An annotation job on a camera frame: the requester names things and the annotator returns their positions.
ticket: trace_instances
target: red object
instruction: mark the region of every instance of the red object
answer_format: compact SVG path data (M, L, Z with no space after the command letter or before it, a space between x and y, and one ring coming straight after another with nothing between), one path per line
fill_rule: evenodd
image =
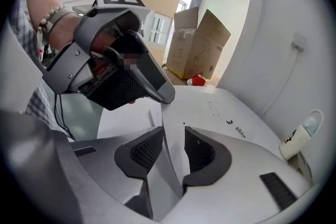
M204 86L205 84L205 78L203 78L201 75L195 75L193 77L193 86Z

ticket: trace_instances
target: box flap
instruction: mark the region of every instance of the box flap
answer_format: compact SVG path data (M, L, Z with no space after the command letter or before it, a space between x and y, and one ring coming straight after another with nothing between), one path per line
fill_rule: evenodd
M174 14L175 29L197 28L198 7L190 8Z
M218 42L222 46L226 44L231 33L222 24L222 22L210 11L206 10L198 27L198 31L202 32L207 37Z

